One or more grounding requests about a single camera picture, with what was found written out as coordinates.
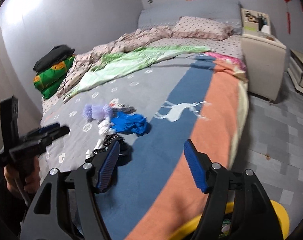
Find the left hand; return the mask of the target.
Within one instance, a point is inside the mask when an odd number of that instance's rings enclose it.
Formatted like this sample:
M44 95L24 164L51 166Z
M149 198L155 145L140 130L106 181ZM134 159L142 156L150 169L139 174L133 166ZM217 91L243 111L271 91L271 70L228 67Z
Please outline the left hand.
M38 156L35 156L34 159L34 170L32 173L25 179L25 185L23 187L26 193L36 193L40 187L40 167ZM3 169L4 177L7 181L7 188L12 194L19 194L18 182L20 181L19 172L14 168L7 165Z

